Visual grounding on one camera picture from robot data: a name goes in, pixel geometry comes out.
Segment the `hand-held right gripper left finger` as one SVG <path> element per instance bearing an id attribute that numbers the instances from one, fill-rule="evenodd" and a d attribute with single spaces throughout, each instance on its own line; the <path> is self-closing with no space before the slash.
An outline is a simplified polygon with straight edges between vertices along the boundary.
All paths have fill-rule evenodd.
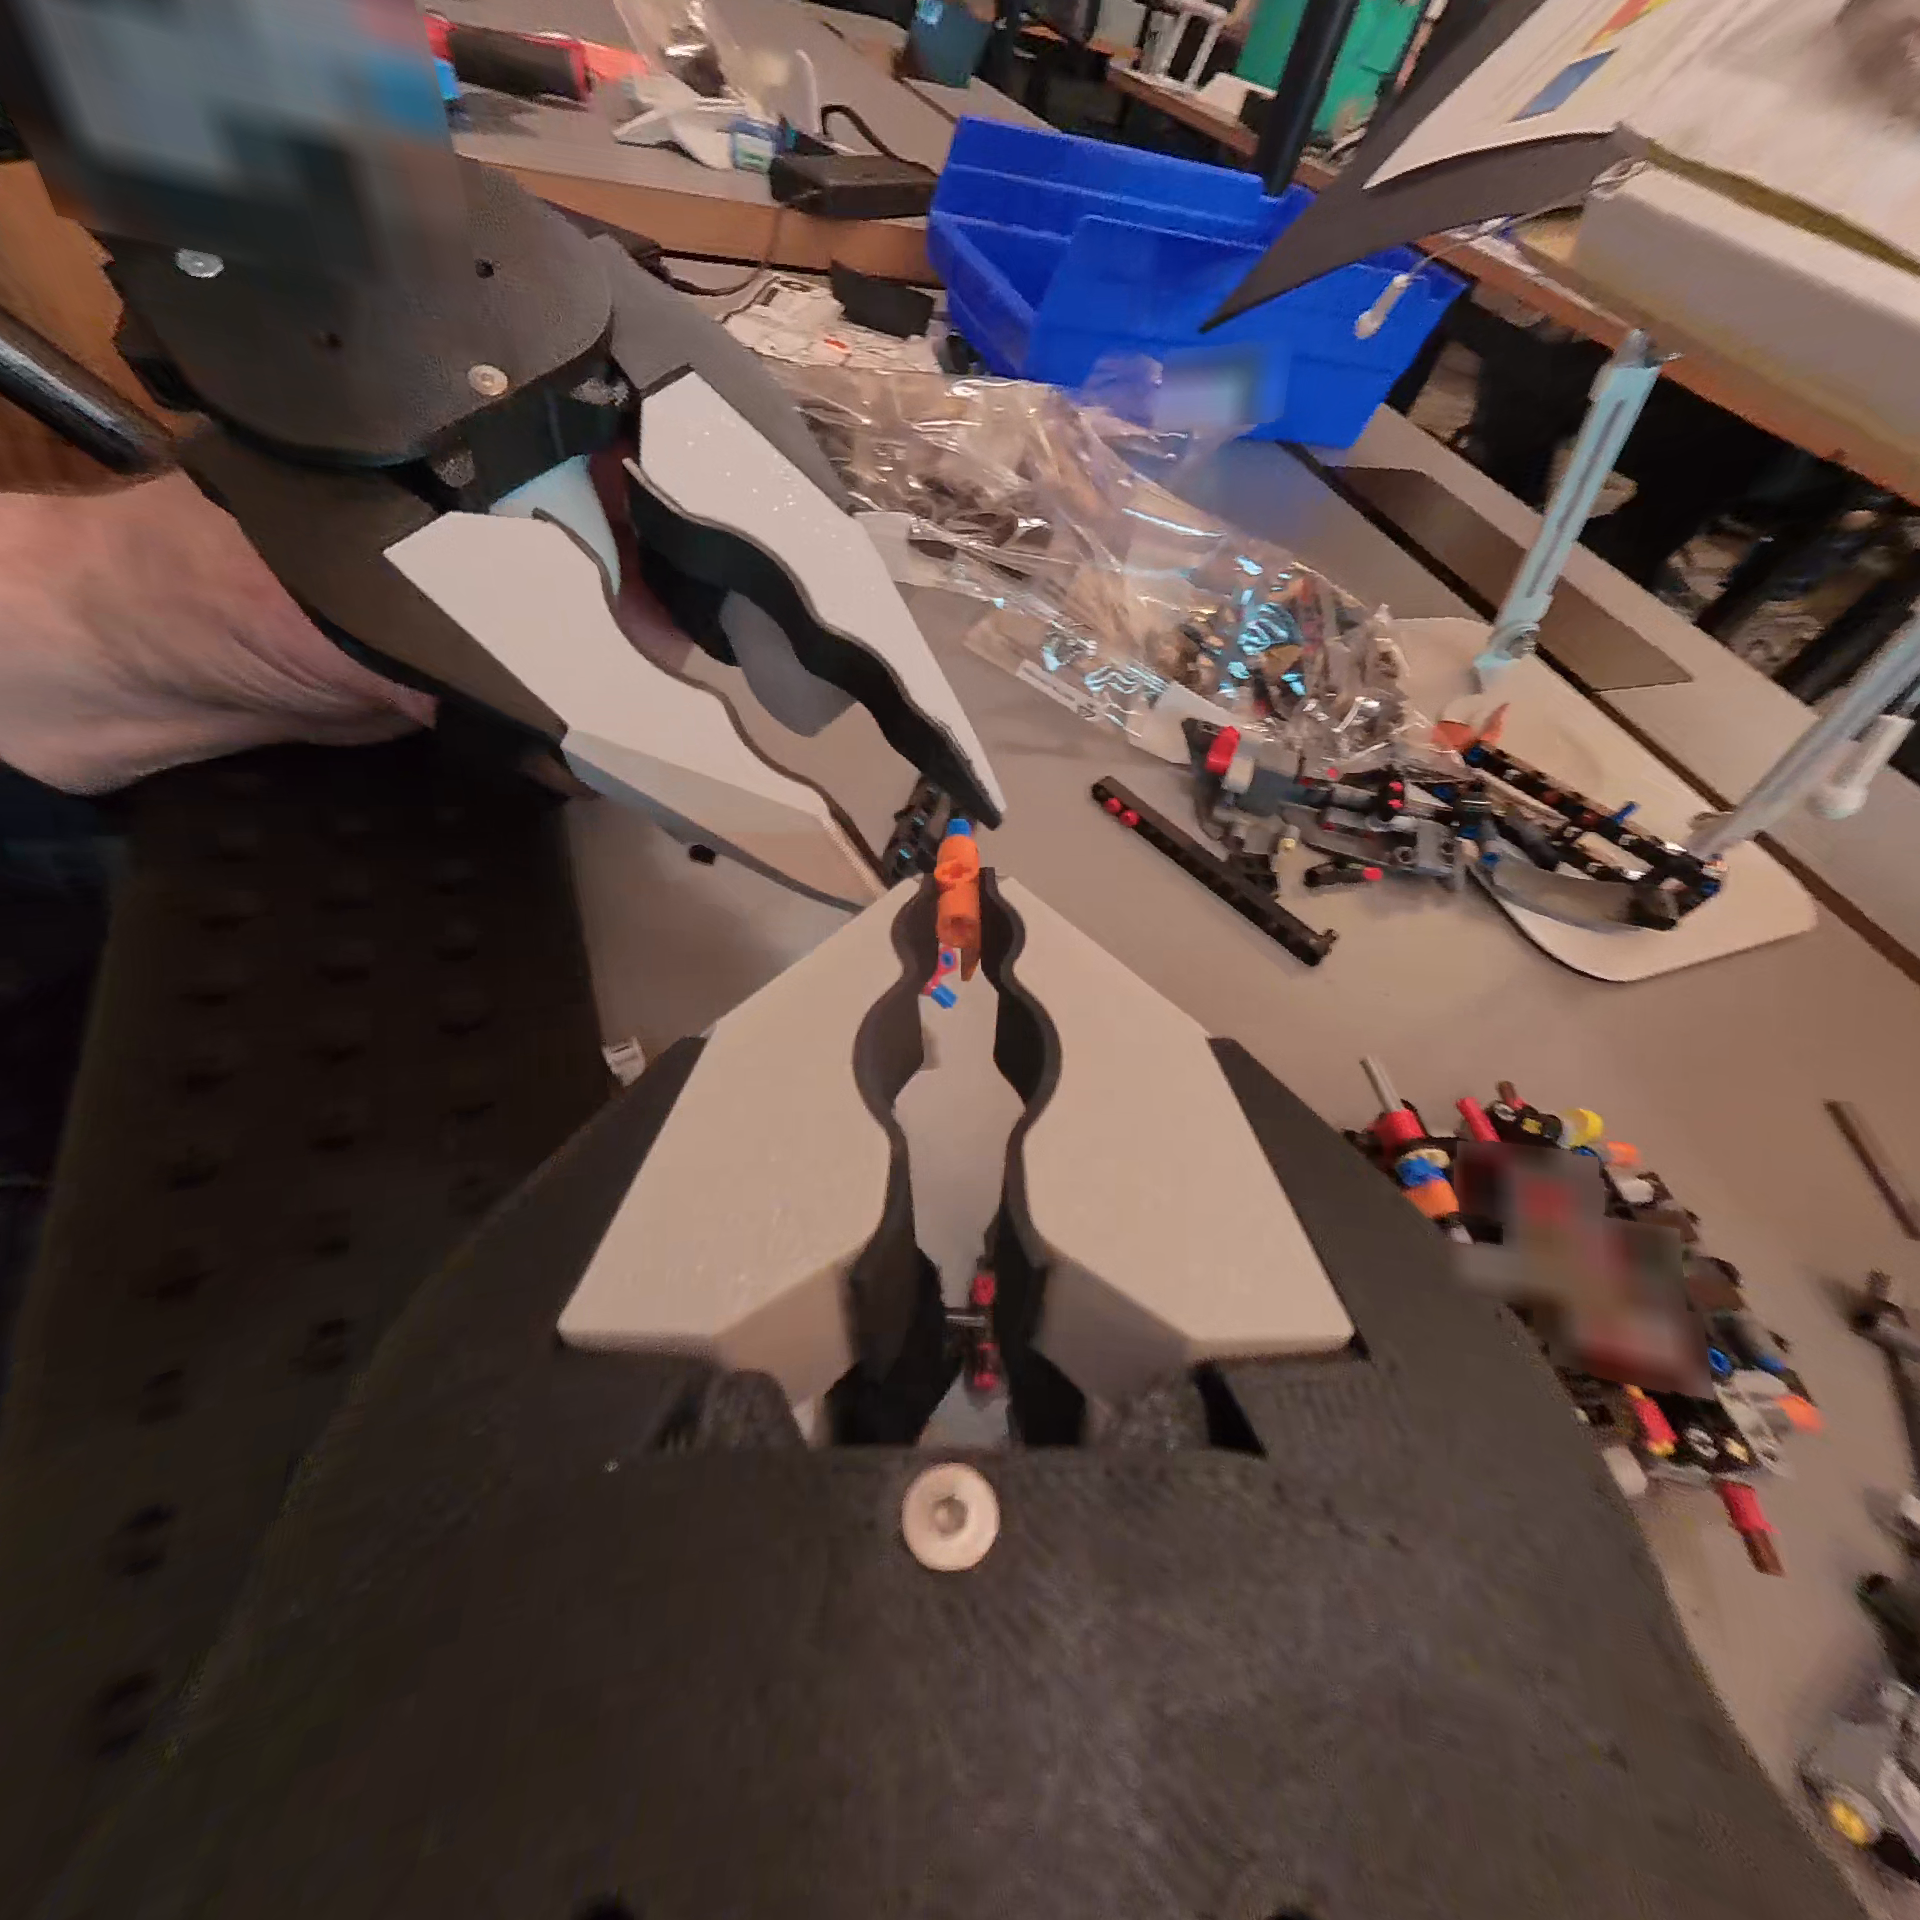
<path id="1" fill-rule="evenodd" d="M 926 1068 L 930 880 L 719 1017 L 559 1314 L 587 1355 L 773 1377 L 842 1443 L 918 1443 L 955 1380 L 899 1099 Z"/>

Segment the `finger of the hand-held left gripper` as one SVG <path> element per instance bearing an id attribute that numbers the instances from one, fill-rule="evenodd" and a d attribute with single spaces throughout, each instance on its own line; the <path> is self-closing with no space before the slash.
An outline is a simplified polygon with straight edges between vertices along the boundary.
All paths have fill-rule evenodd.
<path id="1" fill-rule="evenodd" d="M 972 822 L 1003 822 L 985 746 L 867 521 L 700 372 L 637 406 L 627 496 L 639 547 L 787 727 L 862 707 Z"/>
<path id="2" fill-rule="evenodd" d="M 831 801 L 773 768 L 733 706 L 627 630 L 620 555 L 587 458 L 449 511 L 390 562 L 559 717 L 567 771 L 805 899 L 867 906 L 882 879 Z"/>

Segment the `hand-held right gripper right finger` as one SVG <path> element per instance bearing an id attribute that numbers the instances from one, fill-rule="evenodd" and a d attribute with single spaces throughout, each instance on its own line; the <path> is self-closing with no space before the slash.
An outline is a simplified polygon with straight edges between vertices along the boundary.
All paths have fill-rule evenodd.
<path id="1" fill-rule="evenodd" d="M 1027 880 L 984 876 L 1007 1140 L 992 1334 L 1020 1443 L 1228 1361 L 1324 1361 L 1354 1323 L 1213 1036 Z"/>

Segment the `orange lego connector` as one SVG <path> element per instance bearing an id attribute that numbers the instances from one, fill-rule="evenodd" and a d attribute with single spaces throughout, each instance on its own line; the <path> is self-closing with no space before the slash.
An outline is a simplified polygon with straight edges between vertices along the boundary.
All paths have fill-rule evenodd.
<path id="1" fill-rule="evenodd" d="M 971 819 L 946 819 L 933 855 L 933 972 L 923 994 L 949 1010 L 981 966 L 981 844 Z"/>

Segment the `black lego frame beam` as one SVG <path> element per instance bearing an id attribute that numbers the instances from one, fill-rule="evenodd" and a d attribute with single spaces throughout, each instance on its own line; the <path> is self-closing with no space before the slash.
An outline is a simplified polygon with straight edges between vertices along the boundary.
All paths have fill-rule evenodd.
<path id="1" fill-rule="evenodd" d="M 933 780 L 918 780 L 899 807 L 889 841 L 879 855 L 882 880 L 891 889 L 933 876 L 949 819 L 955 797 Z"/>

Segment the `pile of technic parts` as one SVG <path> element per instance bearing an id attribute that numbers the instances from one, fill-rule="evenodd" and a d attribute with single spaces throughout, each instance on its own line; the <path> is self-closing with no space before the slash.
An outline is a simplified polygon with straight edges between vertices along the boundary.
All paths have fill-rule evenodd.
<path id="1" fill-rule="evenodd" d="M 1360 1068 L 1374 1116 L 1344 1140 L 1442 1237 L 1454 1277 L 1521 1325 L 1624 1498 L 1701 1488 L 1752 1568 L 1783 1578 L 1763 1488 L 1823 1414 L 1699 1214 L 1589 1105 L 1499 1082 L 1429 1126 L 1378 1059 Z"/>

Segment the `long black lego beam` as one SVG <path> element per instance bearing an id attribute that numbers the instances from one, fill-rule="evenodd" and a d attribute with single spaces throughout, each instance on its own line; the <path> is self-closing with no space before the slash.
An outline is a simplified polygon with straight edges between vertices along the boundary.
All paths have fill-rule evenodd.
<path id="1" fill-rule="evenodd" d="M 1262 889 L 1262 880 L 1250 880 L 1231 858 L 1191 839 L 1167 814 L 1144 803 L 1119 780 L 1091 780 L 1091 803 L 1112 822 L 1117 822 L 1117 830 L 1160 853 L 1172 869 L 1190 876 L 1239 919 L 1250 925 L 1262 937 L 1290 954 L 1297 964 L 1324 966 L 1332 954 L 1332 930 L 1317 930 L 1305 919 L 1299 919 L 1290 906 L 1280 905 L 1273 889 Z"/>

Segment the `clear bag of lego parts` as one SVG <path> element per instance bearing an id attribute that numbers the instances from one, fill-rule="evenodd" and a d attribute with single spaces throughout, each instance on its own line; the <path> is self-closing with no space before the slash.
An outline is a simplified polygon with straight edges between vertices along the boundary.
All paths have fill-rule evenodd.
<path id="1" fill-rule="evenodd" d="M 1183 721 L 1239 727 L 1305 759 L 1371 765 L 1422 717 L 1387 610 L 1332 586 L 1219 596 L 1152 652 L 1156 688 L 1140 721 L 1179 737 Z"/>

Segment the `short dark lego axle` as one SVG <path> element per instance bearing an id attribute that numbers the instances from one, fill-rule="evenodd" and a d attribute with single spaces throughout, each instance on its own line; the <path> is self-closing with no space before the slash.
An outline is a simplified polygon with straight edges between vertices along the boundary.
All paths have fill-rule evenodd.
<path id="1" fill-rule="evenodd" d="M 1863 1105 L 1856 1099 L 1829 1098 L 1824 1099 L 1824 1112 L 1839 1126 L 1839 1135 L 1844 1140 L 1848 1151 L 1857 1158 L 1864 1178 L 1882 1195 L 1882 1202 L 1890 1212 L 1890 1218 L 1901 1227 L 1901 1234 L 1907 1240 L 1918 1240 L 1918 1234 L 1920 1234 L 1920 1225 L 1918 1225 L 1918 1185 L 1895 1161 L 1890 1149 L 1874 1133 L 1874 1126 L 1869 1124 L 1869 1116 L 1863 1112 Z"/>

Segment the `person's left hand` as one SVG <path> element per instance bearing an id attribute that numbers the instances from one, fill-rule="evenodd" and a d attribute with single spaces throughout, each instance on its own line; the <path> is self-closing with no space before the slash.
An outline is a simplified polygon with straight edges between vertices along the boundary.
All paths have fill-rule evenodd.
<path id="1" fill-rule="evenodd" d="M 2 765 L 98 797 L 274 745 L 362 746 L 437 701 L 351 658 L 183 473 L 2 492 Z"/>

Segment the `small black box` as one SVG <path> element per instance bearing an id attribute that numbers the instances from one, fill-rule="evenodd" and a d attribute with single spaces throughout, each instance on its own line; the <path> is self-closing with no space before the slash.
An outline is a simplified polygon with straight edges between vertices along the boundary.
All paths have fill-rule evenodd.
<path id="1" fill-rule="evenodd" d="M 831 264 L 831 292 L 850 326 L 889 338 L 923 338 L 936 312 L 936 292 L 905 279 L 862 275 L 845 261 Z"/>

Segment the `pile of flat clear bags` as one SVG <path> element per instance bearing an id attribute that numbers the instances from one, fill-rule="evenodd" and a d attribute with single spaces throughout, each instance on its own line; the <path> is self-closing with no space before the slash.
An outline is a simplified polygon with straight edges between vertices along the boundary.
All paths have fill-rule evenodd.
<path id="1" fill-rule="evenodd" d="M 798 369 L 783 382 L 914 583 L 985 608 L 984 640 L 1091 696 L 1152 693 L 1156 643 L 1213 600 L 1332 586 L 1168 488 L 1187 446 L 1011 378 Z"/>

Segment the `black power adapter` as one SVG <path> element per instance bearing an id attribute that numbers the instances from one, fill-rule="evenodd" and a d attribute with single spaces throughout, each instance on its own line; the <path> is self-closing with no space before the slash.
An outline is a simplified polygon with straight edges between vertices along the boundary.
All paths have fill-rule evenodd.
<path id="1" fill-rule="evenodd" d="M 822 221 L 914 221 L 930 212 L 936 173 L 875 153 L 776 153 L 768 168 L 773 204 Z"/>

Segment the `white plastic object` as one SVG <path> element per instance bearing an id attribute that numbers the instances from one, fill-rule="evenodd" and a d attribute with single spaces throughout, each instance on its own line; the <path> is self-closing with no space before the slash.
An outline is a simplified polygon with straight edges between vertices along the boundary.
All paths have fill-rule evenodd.
<path id="1" fill-rule="evenodd" d="M 709 43 L 675 45 L 620 81 L 612 141 L 620 145 L 672 145 L 719 173 L 768 173 L 776 122 L 743 91 Z"/>

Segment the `dark grey flexible sheet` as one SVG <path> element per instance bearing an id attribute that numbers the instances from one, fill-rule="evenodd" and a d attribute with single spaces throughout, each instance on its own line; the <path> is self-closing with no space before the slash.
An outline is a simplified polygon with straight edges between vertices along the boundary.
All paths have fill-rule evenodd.
<path id="1" fill-rule="evenodd" d="M 1545 871 L 1525 858 L 1476 862 L 1470 871 L 1482 892 L 1502 905 L 1580 930 L 1649 930 L 1642 899 L 1633 880 L 1593 879 L 1574 871 Z"/>

